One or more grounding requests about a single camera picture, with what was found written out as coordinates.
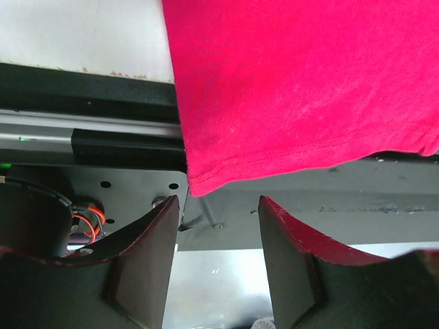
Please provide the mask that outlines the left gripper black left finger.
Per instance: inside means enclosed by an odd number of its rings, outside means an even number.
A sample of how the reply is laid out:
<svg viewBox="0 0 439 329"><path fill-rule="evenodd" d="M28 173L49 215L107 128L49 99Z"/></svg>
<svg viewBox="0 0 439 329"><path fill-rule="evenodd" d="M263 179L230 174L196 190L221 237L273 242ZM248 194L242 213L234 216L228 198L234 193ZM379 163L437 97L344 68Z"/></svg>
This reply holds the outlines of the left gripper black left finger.
<svg viewBox="0 0 439 329"><path fill-rule="evenodd" d="M2 328L161 328L179 223L171 196L71 255L1 248Z"/></svg>

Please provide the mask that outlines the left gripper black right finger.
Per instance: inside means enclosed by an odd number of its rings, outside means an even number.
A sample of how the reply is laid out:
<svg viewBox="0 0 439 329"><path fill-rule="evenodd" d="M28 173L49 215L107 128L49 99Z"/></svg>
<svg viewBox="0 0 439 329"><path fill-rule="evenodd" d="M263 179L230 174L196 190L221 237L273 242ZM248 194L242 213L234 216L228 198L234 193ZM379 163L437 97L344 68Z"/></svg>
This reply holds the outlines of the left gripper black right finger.
<svg viewBox="0 0 439 329"><path fill-rule="evenodd" d="M383 258L349 247L259 200L277 328L437 328L438 251Z"/></svg>

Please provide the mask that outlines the pink t shirt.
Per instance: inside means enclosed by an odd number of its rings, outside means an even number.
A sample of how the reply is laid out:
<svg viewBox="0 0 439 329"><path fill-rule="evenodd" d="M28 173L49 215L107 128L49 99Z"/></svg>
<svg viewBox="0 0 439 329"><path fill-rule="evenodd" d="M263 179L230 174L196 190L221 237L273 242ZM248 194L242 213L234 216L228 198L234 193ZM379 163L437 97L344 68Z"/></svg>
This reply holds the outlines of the pink t shirt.
<svg viewBox="0 0 439 329"><path fill-rule="evenodd" d="M164 1L192 195L438 150L437 1Z"/></svg>

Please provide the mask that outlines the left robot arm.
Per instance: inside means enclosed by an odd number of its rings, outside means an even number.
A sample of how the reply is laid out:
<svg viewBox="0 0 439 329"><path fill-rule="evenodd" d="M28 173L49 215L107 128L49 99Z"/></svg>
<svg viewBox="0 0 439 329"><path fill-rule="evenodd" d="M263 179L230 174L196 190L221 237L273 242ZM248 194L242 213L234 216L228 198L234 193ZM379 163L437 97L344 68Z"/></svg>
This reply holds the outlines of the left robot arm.
<svg viewBox="0 0 439 329"><path fill-rule="evenodd" d="M161 328L178 198L65 255L73 212L58 177L14 167L1 184L2 328ZM259 200L277 328L437 328L438 252L385 259Z"/></svg>

